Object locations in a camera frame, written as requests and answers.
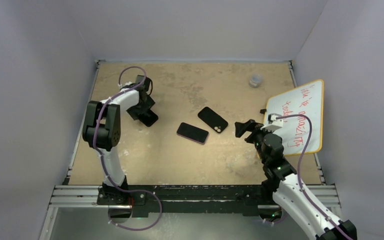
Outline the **purple phone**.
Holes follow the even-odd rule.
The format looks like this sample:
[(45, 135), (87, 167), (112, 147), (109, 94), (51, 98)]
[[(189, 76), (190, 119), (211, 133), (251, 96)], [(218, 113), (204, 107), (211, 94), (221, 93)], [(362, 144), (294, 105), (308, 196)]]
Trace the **purple phone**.
[(205, 144), (209, 136), (208, 131), (185, 122), (182, 122), (179, 125), (176, 134), (202, 145)]

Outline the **black phone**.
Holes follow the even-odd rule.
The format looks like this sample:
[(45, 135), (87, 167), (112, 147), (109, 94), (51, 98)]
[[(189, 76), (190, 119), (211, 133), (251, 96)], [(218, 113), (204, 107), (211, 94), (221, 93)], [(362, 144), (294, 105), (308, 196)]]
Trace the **black phone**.
[(154, 123), (158, 121), (159, 117), (156, 113), (149, 109), (143, 114), (141, 114), (138, 119), (146, 127), (151, 127)]

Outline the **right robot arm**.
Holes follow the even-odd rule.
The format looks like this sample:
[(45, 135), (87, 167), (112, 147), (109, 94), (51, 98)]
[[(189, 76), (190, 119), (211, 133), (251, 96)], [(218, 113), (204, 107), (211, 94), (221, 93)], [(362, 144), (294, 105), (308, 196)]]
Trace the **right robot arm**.
[(268, 204), (276, 203), (301, 227), (311, 240), (356, 240), (357, 228), (328, 209), (303, 183), (298, 171), (284, 155), (283, 139), (269, 125), (235, 122), (235, 136), (250, 135), (245, 142), (253, 144), (263, 164), (266, 185), (260, 196)]

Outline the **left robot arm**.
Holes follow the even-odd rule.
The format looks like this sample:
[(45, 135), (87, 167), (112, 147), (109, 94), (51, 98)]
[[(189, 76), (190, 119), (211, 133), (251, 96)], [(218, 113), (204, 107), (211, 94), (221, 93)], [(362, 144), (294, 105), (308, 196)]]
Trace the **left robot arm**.
[(133, 191), (128, 189), (117, 145), (122, 136), (121, 115), (126, 112), (133, 120), (151, 127), (159, 118), (151, 110), (153, 81), (138, 75), (134, 83), (121, 86), (120, 92), (106, 100), (91, 100), (86, 107), (82, 138), (97, 153), (104, 180), (98, 189), (98, 205), (132, 205)]

